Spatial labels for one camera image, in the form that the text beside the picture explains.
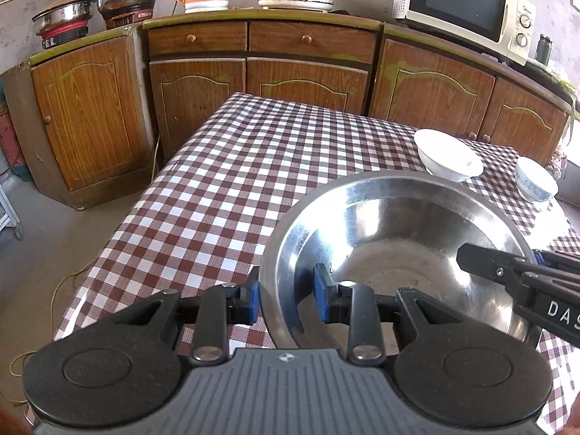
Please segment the wall outlet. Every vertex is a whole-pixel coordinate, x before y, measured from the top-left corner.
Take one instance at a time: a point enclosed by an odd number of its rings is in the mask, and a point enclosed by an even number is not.
[[[572,0],[572,6],[580,11],[580,0]]]

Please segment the microwave control panel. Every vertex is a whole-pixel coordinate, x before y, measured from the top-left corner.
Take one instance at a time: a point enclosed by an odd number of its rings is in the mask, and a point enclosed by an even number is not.
[[[522,64],[526,63],[526,59],[530,53],[535,22],[535,5],[527,0],[517,0],[514,32],[509,51],[512,56],[518,59],[521,58],[520,63]]]

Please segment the floor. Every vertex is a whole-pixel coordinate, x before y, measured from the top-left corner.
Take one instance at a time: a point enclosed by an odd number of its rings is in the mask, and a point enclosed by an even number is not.
[[[12,228],[0,232],[0,386],[7,397],[22,398],[20,379],[8,372],[10,361],[50,341],[54,288],[99,254],[139,195],[76,211],[41,195],[32,183],[8,193],[24,240],[18,242]],[[55,325],[72,295],[72,283],[65,283],[55,300]],[[0,407],[8,406],[0,400]]]

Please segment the stainless steel basin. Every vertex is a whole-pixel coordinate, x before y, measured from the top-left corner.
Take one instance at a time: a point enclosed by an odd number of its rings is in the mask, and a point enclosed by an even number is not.
[[[312,267],[335,281],[392,294],[415,287],[517,339],[536,345],[540,329],[511,312],[504,288],[459,269],[466,242],[534,260],[515,225],[465,186],[412,171],[350,175],[298,201],[277,224],[260,263],[262,310],[277,347],[346,348],[348,328],[325,325],[311,294]],[[398,353],[391,324],[385,346]]]

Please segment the microwave window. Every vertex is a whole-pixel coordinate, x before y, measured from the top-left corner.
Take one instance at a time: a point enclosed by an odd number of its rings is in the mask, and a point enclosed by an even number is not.
[[[409,9],[500,41],[506,0],[411,0]]]

